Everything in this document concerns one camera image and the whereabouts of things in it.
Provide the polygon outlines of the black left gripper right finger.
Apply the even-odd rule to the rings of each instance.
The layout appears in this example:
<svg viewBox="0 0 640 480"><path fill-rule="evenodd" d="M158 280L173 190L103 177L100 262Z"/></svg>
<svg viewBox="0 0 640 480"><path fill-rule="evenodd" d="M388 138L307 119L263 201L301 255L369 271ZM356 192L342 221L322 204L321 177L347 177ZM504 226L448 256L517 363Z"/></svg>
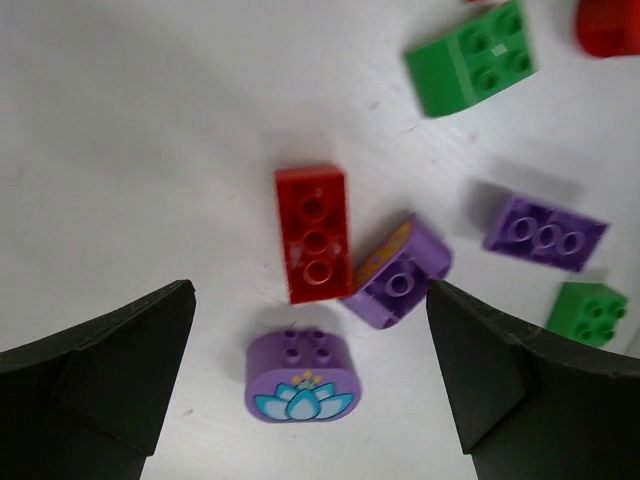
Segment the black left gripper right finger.
<svg viewBox="0 0 640 480"><path fill-rule="evenodd" d="M638 360L548 332L446 281L431 283L426 312L478 478L638 478Z"/></svg>

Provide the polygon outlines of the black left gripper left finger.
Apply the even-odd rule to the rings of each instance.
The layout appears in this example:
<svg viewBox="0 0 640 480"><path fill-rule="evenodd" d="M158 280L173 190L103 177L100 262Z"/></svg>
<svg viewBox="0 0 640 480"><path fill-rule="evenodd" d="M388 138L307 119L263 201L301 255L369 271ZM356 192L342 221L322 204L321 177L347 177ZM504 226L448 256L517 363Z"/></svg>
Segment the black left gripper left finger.
<svg viewBox="0 0 640 480"><path fill-rule="evenodd" d="M188 280L1 354L4 479L138 479L196 308Z"/></svg>

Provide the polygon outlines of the red 2x4 lego brick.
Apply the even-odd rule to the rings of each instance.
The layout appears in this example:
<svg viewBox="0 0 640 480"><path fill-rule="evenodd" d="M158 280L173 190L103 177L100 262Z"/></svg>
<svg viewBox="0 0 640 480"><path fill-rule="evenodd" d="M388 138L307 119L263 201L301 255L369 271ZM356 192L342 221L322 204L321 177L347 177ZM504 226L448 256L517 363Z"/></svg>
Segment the red 2x4 lego brick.
<svg viewBox="0 0 640 480"><path fill-rule="evenodd" d="M331 164L273 174L291 304L353 292L346 175Z"/></svg>

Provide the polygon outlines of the green 2x2 lego brick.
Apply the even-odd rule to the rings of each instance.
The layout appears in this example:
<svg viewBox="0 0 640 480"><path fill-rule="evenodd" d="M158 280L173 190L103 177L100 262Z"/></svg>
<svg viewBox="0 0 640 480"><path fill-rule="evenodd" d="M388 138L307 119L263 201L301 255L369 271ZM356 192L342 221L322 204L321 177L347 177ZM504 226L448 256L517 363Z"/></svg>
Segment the green 2x2 lego brick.
<svg viewBox="0 0 640 480"><path fill-rule="evenodd" d="M616 335L626 316L628 298L603 283L564 282L545 328L594 348L602 348Z"/></svg>

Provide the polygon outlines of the purple 2x4 lego brick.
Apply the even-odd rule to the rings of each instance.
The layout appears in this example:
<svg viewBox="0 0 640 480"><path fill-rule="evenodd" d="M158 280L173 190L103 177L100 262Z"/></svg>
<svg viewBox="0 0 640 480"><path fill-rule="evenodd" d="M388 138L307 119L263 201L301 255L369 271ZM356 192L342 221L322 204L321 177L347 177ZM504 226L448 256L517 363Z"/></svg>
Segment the purple 2x4 lego brick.
<svg viewBox="0 0 640 480"><path fill-rule="evenodd" d="M487 251L580 273L609 224L526 195L509 194L483 241Z"/></svg>

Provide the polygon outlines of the purple curved lego brick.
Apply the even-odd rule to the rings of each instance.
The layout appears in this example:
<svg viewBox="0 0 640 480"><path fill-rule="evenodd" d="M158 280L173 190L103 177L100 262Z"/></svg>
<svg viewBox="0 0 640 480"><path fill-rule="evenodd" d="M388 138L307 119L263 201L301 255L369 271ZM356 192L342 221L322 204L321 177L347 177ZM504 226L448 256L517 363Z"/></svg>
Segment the purple curved lego brick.
<svg viewBox="0 0 640 480"><path fill-rule="evenodd" d="M409 215L353 272L353 295L341 303L371 327L398 324L446 277L451 249L422 219Z"/></svg>

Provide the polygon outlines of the purple flower lego brick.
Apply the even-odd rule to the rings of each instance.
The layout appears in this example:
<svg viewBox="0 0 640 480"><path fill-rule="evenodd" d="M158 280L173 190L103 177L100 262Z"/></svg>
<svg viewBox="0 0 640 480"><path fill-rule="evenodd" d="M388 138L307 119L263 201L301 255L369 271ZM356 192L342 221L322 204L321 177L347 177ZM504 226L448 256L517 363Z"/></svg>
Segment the purple flower lego brick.
<svg viewBox="0 0 640 480"><path fill-rule="evenodd" d="M363 394L346 341L319 328L280 329L246 351L244 400L257 419L275 424L339 420Z"/></svg>

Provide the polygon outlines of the green sloped lego brick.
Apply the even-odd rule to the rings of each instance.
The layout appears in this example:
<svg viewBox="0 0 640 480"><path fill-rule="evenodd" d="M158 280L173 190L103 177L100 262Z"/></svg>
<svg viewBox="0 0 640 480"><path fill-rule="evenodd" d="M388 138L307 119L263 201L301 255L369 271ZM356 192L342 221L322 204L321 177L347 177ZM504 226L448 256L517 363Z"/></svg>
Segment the green sloped lego brick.
<svg viewBox="0 0 640 480"><path fill-rule="evenodd" d="M536 72L523 3L507 1L404 54L422 113L471 108Z"/></svg>

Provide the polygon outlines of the red round lego piece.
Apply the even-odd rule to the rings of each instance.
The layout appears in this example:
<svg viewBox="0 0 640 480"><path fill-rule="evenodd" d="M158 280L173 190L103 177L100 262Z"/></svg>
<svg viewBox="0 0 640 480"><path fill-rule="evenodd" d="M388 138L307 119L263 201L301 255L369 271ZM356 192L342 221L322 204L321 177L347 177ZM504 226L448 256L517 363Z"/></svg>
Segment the red round lego piece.
<svg viewBox="0 0 640 480"><path fill-rule="evenodd" d="M639 0L579 1L575 33L592 57L638 56Z"/></svg>

